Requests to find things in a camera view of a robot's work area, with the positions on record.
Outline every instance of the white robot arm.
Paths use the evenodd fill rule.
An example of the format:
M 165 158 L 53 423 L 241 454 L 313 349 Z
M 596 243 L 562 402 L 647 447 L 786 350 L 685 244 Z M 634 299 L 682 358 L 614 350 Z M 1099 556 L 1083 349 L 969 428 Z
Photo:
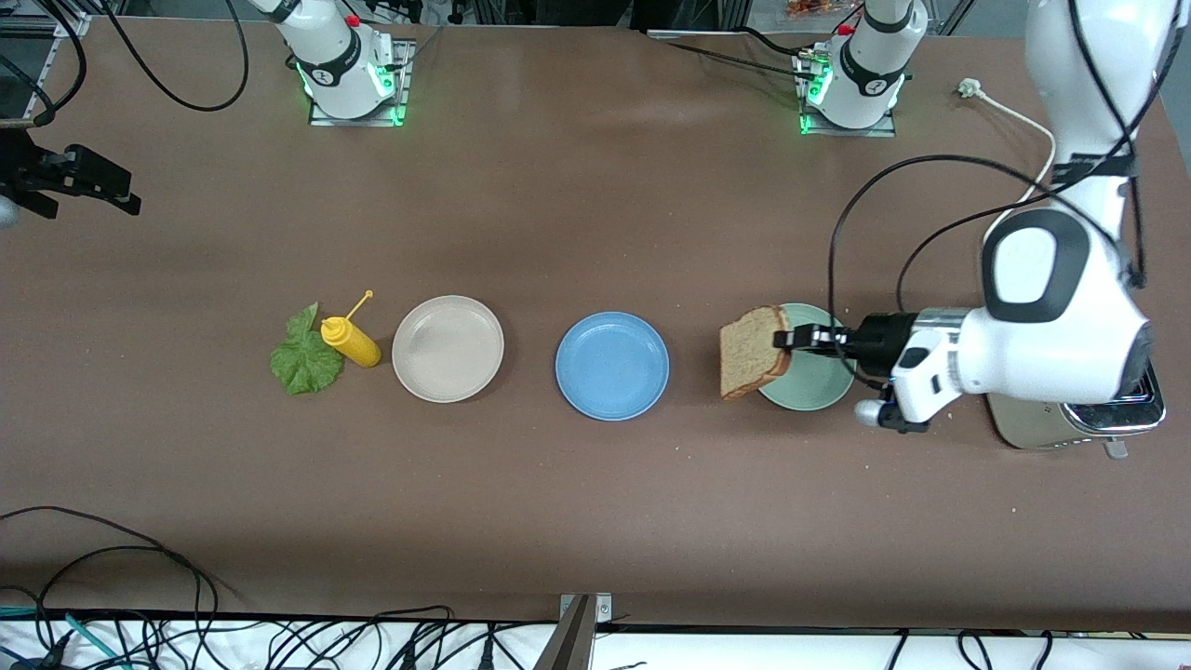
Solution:
M 897 101 L 905 65 L 925 33 L 922 0 L 868 0 L 856 31 L 828 42 L 830 69 L 807 102 L 838 126 L 872 126 Z
M 1068 1 L 1031 0 L 1025 46 L 1058 143 L 1055 189 L 1077 181 L 1062 193 L 1074 209 L 1025 209 L 989 230 L 983 307 L 869 314 L 856 330 L 837 330 L 836 343 L 815 326 L 775 340 L 842 352 L 888 377 L 880 401 L 858 406 L 863 424 L 922 432 L 964 394 L 1108 403 L 1134 389 L 1148 367 L 1151 326 L 1130 298 L 1118 244 L 1131 159 L 1114 159 L 1127 152 L 1123 133 L 1083 60 Z M 1183 5 L 1191 2 L 1079 0 L 1089 52 L 1127 124 L 1149 96 L 1177 8 L 1179 25 L 1186 23 Z
M 385 73 L 393 62 L 388 35 L 339 14 L 335 0 L 249 0 L 281 31 L 306 93 L 326 114 L 354 119 L 394 95 Z

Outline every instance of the tabletop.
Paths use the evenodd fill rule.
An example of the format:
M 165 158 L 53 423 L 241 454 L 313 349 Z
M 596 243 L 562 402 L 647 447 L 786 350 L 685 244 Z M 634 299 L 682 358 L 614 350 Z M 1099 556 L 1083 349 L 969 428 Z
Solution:
M 187 99 L 235 88 L 229 23 L 125 23 Z M 1191 196 L 1160 108 L 1140 140 L 1137 301 L 1171 412 L 1115 463 L 1098 447 L 1015 451 L 979 397 L 902 437 L 853 420 L 859 386 L 818 413 L 717 394 L 718 327 L 759 303 L 824 305 L 831 227 L 879 169 L 931 152 L 1041 165 L 1035 131 L 953 93 L 975 76 L 1045 118 L 1019 40 L 923 40 L 898 136 L 865 139 L 799 134 L 780 75 L 616 29 L 448 27 L 414 65 L 404 127 L 310 127 L 281 36 L 244 31 L 248 89 L 202 114 L 96 21 L 86 86 L 33 132 L 129 168 L 144 206 L 67 198 L 58 219 L 0 231 L 0 507 L 64 505 L 154 536 L 241 612 L 444 602 L 543 619 L 560 593 L 607 591 L 629 622 L 1191 625 Z M 688 42 L 782 64 L 746 37 Z M 51 93 L 74 74 L 69 48 L 57 58 Z M 974 165 L 883 181 L 843 236 L 841 319 L 892 309 L 918 240 L 1019 193 Z M 911 308 L 978 303 L 984 225 L 923 255 Z M 386 353 L 286 396 L 269 371 L 286 318 L 316 300 L 342 313 L 366 288 L 354 320 L 382 350 L 423 300 L 488 305 L 506 339 L 497 378 L 436 406 Z M 574 412 L 554 380 L 562 334 L 601 309 L 648 320 L 671 357 L 660 402 L 622 424 Z M 26 516 L 0 526 L 0 572 L 39 586 L 113 543 Z M 96 559 L 48 605 L 188 609 L 193 584 L 163 563 Z

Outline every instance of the metal mounting plate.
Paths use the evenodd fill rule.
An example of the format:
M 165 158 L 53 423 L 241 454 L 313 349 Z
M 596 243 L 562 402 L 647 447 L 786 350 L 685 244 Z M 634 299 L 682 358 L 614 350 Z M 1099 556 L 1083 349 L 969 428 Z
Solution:
M 563 614 L 567 613 L 567 608 L 570 607 L 570 601 L 575 600 L 576 594 L 562 594 L 562 600 L 559 603 L 559 618 L 561 619 Z M 596 622 L 607 624 L 612 620 L 612 594 L 596 594 Z
M 815 45 L 815 49 L 827 49 L 828 44 L 825 42 L 819 42 Z M 805 73 L 811 71 L 810 64 L 799 58 L 798 56 L 790 57 L 791 64 L 794 67 L 794 71 Z M 810 104 L 806 99 L 809 90 L 811 88 L 811 82 L 805 79 L 794 80 L 796 88 L 798 90 L 798 106 L 799 106 L 799 129 L 803 134 L 837 134 L 844 137 L 893 137 L 897 134 L 893 127 L 893 113 L 890 109 L 885 111 L 885 114 L 879 121 L 869 127 L 852 129 L 838 126 L 827 117 L 823 112 L 818 111 L 817 107 Z
M 347 127 L 399 127 L 405 125 L 405 107 L 410 102 L 410 82 L 413 79 L 413 54 L 417 43 L 413 39 L 393 39 L 389 64 L 405 63 L 404 67 L 388 74 L 393 82 L 393 95 L 380 104 L 370 113 L 355 119 L 339 119 L 328 115 L 318 105 L 311 101 L 311 125 L 335 125 Z

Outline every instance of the toast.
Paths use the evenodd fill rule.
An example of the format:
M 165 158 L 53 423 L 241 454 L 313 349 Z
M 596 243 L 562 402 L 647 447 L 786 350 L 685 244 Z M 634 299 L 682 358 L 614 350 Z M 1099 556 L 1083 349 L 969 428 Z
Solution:
M 786 309 L 767 305 L 719 328 L 719 396 L 740 399 L 781 377 L 790 352 L 773 346 L 773 333 L 790 330 Z

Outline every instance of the yellow squeeze bottle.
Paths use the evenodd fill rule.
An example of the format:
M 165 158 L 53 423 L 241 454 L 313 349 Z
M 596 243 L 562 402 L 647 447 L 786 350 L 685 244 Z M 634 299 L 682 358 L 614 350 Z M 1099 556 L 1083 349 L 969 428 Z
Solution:
M 323 325 L 319 327 L 324 343 L 361 368 L 372 368 L 380 363 L 380 347 L 350 320 L 351 314 L 356 313 L 360 305 L 364 303 L 368 298 L 372 298 L 372 290 L 364 290 L 364 296 L 360 298 L 348 315 L 324 318 Z

